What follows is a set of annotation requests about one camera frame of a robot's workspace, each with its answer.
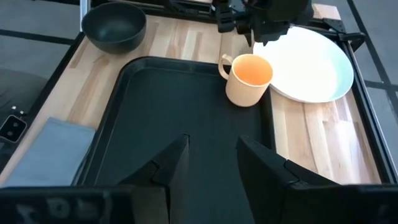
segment white plate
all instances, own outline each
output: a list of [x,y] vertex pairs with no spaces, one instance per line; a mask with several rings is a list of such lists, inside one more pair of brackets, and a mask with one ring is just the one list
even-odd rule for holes
[[326,37],[292,27],[278,41],[255,43],[253,54],[270,62],[271,86],[296,101],[324,103],[344,96],[354,81],[345,53]]

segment gray floor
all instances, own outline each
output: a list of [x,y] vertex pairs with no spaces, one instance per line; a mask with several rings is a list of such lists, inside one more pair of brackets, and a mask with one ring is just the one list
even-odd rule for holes
[[[338,7],[348,31],[359,31],[346,0],[313,0]],[[354,0],[392,83],[398,84],[398,1]],[[78,33],[78,6],[31,0],[0,0],[0,29],[74,39]],[[67,45],[0,37],[0,68],[49,78],[67,51]],[[366,45],[356,52],[365,80],[380,82]],[[384,90],[368,88],[391,154],[398,162],[398,122]]]

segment dark gray bowl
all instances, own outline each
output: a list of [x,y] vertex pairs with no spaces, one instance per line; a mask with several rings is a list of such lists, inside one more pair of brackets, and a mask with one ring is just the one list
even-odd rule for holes
[[128,3],[111,2],[92,9],[81,27],[87,38],[110,54],[125,54],[138,47],[145,36],[144,12]]

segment cup handle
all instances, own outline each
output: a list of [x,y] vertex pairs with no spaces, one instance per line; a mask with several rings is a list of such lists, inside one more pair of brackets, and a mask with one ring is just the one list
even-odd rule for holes
[[220,57],[220,59],[218,59],[218,71],[220,73],[220,75],[225,78],[226,80],[228,80],[228,73],[225,72],[224,67],[223,67],[223,61],[227,60],[231,65],[233,62],[233,58],[229,55],[223,54],[223,56]]

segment black tray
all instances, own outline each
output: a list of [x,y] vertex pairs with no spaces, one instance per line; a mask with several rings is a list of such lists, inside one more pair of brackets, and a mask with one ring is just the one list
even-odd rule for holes
[[242,205],[247,199],[235,145],[243,134],[275,149],[271,95],[266,91],[258,104],[240,108],[227,99],[225,85],[212,63],[158,57],[129,62],[116,81],[77,184],[116,185],[187,134],[190,183],[206,192],[192,195],[198,197],[195,201],[222,198],[227,210],[250,212]]

